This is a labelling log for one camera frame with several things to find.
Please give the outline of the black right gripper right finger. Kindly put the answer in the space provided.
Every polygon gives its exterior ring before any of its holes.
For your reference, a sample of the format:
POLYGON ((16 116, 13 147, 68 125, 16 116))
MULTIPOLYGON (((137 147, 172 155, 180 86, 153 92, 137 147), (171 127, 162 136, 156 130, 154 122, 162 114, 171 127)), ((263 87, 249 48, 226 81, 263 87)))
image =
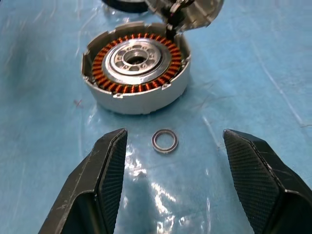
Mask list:
POLYGON ((226 129, 234 187, 254 234, 312 234, 312 190, 270 145, 226 129))

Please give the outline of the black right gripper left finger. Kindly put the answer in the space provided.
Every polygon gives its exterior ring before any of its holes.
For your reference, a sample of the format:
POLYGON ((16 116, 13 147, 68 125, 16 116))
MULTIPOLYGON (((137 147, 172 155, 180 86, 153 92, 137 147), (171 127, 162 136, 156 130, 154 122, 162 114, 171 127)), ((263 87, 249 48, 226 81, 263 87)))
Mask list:
POLYGON ((38 234, 114 234, 128 132, 106 133, 69 174, 38 234))

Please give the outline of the silver motor housing copper windings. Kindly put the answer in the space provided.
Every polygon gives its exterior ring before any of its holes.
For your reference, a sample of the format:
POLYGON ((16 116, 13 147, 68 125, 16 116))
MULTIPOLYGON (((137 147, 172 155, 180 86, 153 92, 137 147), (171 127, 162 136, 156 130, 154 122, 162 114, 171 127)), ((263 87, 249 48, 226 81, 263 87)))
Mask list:
POLYGON ((166 36, 162 23, 131 22, 95 37, 82 57, 82 76, 103 108, 145 115, 185 91, 191 51, 182 33, 166 36))

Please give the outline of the black round rotor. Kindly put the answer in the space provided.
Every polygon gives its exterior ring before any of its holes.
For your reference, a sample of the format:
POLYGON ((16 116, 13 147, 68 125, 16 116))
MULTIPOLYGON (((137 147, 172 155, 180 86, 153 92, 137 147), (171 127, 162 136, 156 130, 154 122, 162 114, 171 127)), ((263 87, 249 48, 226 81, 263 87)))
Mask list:
POLYGON ((148 11, 145 0, 101 0, 116 10, 127 13, 144 13, 148 11))

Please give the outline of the clear plastic film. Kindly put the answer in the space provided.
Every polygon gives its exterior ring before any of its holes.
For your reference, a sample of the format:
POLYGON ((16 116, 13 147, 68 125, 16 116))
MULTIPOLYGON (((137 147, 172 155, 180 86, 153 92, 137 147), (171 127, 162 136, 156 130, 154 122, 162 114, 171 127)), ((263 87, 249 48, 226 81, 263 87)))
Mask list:
POLYGON ((149 115, 99 107, 81 76, 97 35, 152 13, 101 0, 0 0, 0 234, 38 234, 68 175, 126 128, 114 234, 252 234, 224 129, 268 142, 312 188, 312 0, 225 0, 185 32, 187 90, 149 115))

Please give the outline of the silver round motor lid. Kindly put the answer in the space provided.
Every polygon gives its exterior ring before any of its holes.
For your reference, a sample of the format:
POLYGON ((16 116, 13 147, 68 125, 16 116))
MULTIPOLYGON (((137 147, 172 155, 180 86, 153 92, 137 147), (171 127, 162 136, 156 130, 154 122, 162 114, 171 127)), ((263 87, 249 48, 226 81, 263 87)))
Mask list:
POLYGON ((209 26, 218 16, 224 0, 145 0, 170 30, 184 32, 209 26))

